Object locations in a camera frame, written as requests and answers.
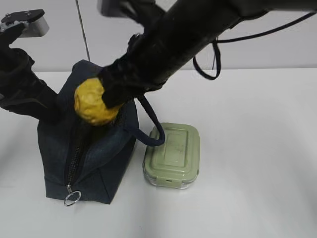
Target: zipper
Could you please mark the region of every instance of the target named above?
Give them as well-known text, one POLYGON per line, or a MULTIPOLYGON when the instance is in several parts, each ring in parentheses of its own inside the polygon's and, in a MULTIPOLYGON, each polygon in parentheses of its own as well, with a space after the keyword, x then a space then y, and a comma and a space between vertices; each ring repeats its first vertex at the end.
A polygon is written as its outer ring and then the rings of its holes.
POLYGON ((92 132, 92 126, 87 122, 77 119, 74 123, 74 127, 71 131, 70 137, 70 148, 67 155, 67 160, 65 164, 65 186, 68 191, 68 195, 64 200, 65 206, 71 206, 80 200, 81 192, 80 191, 72 191, 71 187, 79 178, 83 164, 85 161, 86 153, 88 150, 88 145, 90 144, 90 135, 92 132), (69 198, 72 196, 77 196, 75 201, 71 201, 69 203, 69 198))

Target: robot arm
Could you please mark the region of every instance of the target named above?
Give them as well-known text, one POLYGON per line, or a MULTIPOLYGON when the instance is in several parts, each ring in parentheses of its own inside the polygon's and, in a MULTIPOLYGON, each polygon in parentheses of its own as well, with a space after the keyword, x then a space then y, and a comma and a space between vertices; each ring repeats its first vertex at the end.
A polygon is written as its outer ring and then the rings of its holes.
MULTIPOLYGON (((155 6, 152 0, 103 0, 103 14, 105 8, 109 10, 109 1, 121 3, 121 12, 132 9, 135 15, 134 5, 155 6)), ((160 17, 155 14, 150 26, 143 24, 144 34, 131 38, 127 53, 100 72, 104 103, 114 107, 160 89, 223 31, 271 10, 315 11, 317 0, 178 0, 160 17)))
MULTIPOLYGON (((129 16, 145 28, 125 55, 98 75, 107 108, 160 89, 178 69, 223 31, 271 10, 317 10, 317 0, 178 0, 165 12, 155 0, 100 0, 101 13, 129 16)), ((34 61, 9 45, 48 30, 43 10, 15 12, 0 24, 0 107, 57 122, 56 93, 31 71, 34 61)))

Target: metal key ring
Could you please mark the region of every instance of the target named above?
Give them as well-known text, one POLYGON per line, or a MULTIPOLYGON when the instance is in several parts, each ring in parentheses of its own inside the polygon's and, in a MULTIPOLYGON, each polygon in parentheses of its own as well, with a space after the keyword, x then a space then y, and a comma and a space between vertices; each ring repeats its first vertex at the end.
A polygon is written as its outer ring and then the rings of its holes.
POLYGON ((64 205, 65 205, 66 207, 72 206, 72 205, 74 205, 76 202, 78 202, 78 201, 80 200, 80 198, 81 198, 81 191, 74 191, 74 192, 68 194, 68 195, 65 197, 65 199, 64 199, 64 205), (72 203, 67 204, 67 202, 69 201, 69 198, 70 198, 72 195, 76 194, 76 193, 78 193, 78 198, 77 198, 75 201, 72 201, 72 203))

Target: white table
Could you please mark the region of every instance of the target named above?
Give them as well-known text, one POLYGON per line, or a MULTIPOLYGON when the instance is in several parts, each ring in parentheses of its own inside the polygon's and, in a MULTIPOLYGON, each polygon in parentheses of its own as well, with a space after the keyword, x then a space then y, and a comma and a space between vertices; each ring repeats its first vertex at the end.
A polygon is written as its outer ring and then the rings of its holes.
MULTIPOLYGON (((69 73, 38 75, 58 91, 69 73)), ((317 237, 317 69, 224 70, 214 82, 181 71, 148 99, 160 121, 198 129, 192 187, 146 183, 137 143, 111 205, 66 208, 45 198, 37 121, 1 110, 0 237, 317 237)))

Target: white wall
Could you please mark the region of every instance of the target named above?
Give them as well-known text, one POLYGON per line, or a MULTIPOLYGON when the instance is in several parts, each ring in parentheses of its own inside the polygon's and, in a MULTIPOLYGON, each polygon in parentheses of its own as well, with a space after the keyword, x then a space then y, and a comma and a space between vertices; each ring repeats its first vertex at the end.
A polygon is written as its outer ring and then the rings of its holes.
MULTIPOLYGON (((175 0, 157 0, 168 9, 175 0)), ((91 60, 112 63, 125 53, 129 38, 142 32, 129 19, 105 18, 97 11, 97 0, 79 0, 91 60)), ((6 0, 0 16, 11 11, 43 8, 50 31, 43 38, 18 39, 15 47, 26 50, 36 61, 36 71, 65 71, 80 59, 87 59, 75 0, 6 0)), ((304 13, 271 12, 261 19, 243 22, 221 35, 221 39, 259 33, 287 23, 304 13)), ((220 45, 223 68, 317 67, 317 16, 288 30, 256 40, 220 45)), ((202 68, 210 68, 211 47, 198 55, 202 68)), ((192 63, 184 66, 192 69, 192 63)))

